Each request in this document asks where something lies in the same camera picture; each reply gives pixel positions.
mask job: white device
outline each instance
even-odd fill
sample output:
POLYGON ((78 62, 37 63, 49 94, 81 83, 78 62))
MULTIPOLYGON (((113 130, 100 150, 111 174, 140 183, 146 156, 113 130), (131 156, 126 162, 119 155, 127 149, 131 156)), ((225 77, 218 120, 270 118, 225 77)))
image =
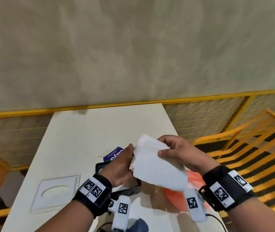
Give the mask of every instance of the white device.
POLYGON ((197 190, 188 183, 188 187, 183 191, 186 199, 188 212, 194 222, 205 222, 207 220, 206 210, 203 200, 197 190))
POLYGON ((128 226, 131 201, 129 196, 120 195, 119 199, 112 200, 108 210, 114 213, 112 231, 125 232, 128 226))

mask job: metal grid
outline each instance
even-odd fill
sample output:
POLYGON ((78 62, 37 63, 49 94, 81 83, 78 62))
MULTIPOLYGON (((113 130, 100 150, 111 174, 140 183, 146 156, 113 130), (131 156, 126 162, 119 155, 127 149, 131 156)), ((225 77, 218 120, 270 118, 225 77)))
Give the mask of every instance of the metal grid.
POLYGON ((0 158, 11 167, 30 165, 52 116, 0 118, 0 158))
POLYGON ((275 94, 258 95, 251 101, 240 117, 232 124, 232 129, 249 121, 264 109, 275 112, 275 94))
POLYGON ((192 141, 220 133, 245 97, 163 105, 178 135, 192 141))

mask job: wristband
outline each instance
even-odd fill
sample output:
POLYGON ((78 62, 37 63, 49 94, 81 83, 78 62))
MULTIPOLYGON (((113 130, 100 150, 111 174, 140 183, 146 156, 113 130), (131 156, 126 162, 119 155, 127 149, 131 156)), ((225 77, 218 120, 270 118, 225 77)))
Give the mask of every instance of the wristband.
POLYGON ((112 184, 102 175, 94 174, 77 190, 72 200, 85 205, 96 218, 107 212, 112 184))
POLYGON ((235 170, 217 166, 203 176, 200 195, 215 211, 229 211, 255 196, 253 187, 235 170))

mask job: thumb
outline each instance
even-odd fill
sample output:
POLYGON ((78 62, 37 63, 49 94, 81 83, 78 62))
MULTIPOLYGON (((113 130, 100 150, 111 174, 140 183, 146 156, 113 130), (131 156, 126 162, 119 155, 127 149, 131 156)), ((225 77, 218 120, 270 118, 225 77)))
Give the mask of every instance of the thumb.
POLYGON ((165 158, 165 157, 177 158, 177 151, 175 149, 160 150, 158 151, 158 156, 160 158, 165 158))

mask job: right hand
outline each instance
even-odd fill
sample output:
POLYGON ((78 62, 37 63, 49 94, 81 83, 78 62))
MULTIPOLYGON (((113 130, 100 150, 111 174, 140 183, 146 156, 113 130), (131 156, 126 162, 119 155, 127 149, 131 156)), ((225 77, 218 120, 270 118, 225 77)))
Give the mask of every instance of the right hand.
POLYGON ((201 175, 220 165, 212 157, 200 151, 180 136, 163 135, 159 137, 158 140, 171 147, 171 149, 158 151, 159 157, 175 158, 188 169, 201 175))

